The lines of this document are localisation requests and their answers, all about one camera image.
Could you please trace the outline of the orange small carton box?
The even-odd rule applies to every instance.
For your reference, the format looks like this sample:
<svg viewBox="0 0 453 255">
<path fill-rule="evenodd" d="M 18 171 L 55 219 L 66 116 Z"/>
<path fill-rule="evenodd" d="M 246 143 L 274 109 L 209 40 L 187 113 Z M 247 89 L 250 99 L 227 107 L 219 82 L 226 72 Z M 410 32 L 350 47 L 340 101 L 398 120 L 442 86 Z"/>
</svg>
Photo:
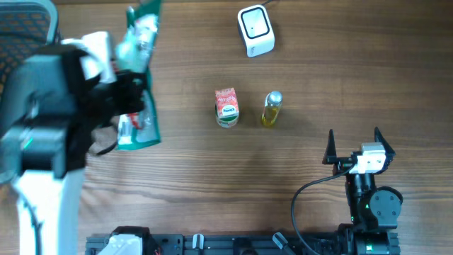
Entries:
<svg viewBox="0 0 453 255">
<path fill-rule="evenodd" d="M 239 104 L 234 88 L 215 91 L 215 100 L 219 118 L 229 118 L 239 114 Z"/>
</svg>

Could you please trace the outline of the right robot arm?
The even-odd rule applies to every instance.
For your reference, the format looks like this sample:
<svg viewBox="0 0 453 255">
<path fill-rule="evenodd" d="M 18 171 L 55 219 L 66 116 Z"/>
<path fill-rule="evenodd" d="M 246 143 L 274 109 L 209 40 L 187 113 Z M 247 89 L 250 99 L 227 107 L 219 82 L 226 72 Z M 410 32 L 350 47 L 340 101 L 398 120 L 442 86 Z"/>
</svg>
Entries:
<svg viewBox="0 0 453 255">
<path fill-rule="evenodd" d="M 375 183 L 375 176 L 384 173 L 395 156 L 394 149 L 376 127 L 373 142 L 363 143 L 349 157 L 339 157 L 334 132 L 329 131 L 323 163 L 333 165 L 334 176 L 346 177 L 345 193 L 351 216 L 351 223 L 341 224 L 337 230 L 340 254 L 401 253 L 394 230 L 398 227 L 403 196 L 392 187 L 378 187 Z"/>
</svg>

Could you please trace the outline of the small yellow oil bottle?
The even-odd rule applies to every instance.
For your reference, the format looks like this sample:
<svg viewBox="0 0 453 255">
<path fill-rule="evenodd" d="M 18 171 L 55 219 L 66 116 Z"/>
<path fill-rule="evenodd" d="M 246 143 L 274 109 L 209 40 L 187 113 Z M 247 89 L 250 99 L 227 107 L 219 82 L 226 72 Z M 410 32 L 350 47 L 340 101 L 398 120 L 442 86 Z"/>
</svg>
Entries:
<svg viewBox="0 0 453 255">
<path fill-rule="evenodd" d="M 279 91 L 271 91 L 265 97 L 263 113 L 261 115 L 261 122 L 264 126 L 271 127 L 275 124 L 282 107 L 282 100 L 283 97 Z"/>
</svg>

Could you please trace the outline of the green 3M product package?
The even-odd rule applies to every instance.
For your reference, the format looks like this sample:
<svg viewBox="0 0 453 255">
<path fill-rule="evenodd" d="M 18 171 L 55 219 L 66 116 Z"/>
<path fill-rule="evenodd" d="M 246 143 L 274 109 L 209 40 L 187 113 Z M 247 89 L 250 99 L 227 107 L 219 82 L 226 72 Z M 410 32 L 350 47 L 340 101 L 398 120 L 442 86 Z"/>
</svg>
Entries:
<svg viewBox="0 0 453 255">
<path fill-rule="evenodd" d="M 115 48 L 120 69 L 138 75 L 134 80 L 144 86 L 141 99 L 144 108 L 120 116 L 117 148 L 123 151 L 144 149 L 161 142 L 156 104 L 152 95 L 151 57 L 159 31 L 161 0 L 140 1 L 137 8 L 129 7 L 127 32 Z"/>
</svg>

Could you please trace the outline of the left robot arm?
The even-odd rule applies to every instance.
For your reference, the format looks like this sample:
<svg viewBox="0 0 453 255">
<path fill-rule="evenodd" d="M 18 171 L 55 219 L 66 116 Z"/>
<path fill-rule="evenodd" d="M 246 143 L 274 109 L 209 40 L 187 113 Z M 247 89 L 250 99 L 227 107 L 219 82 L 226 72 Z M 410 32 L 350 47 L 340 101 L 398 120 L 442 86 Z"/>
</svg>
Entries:
<svg viewBox="0 0 453 255">
<path fill-rule="evenodd" d="M 1 102 L 1 181 L 17 193 L 19 252 L 75 254 L 92 132 L 143 109 L 146 80 L 130 70 L 86 78 L 74 45 L 47 45 L 8 79 Z"/>
</svg>

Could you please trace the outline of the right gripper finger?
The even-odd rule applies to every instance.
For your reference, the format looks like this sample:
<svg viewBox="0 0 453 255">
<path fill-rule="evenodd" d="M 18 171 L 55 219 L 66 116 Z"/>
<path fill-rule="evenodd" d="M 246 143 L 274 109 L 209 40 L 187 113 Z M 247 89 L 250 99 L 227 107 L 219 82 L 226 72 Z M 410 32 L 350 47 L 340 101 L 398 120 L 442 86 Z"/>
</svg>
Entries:
<svg viewBox="0 0 453 255">
<path fill-rule="evenodd" d="M 374 141 L 380 142 L 385 150 L 387 156 L 395 156 L 396 153 L 394 149 L 390 146 L 390 144 L 385 140 L 384 136 L 382 135 L 381 131 L 378 127 L 374 128 Z"/>
<path fill-rule="evenodd" d="M 323 156 L 322 164 L 336 164 L 338 157 L 336 154 L 336 143 L 333 129 L 329 130 L 326 151 Z"/>
</svg>

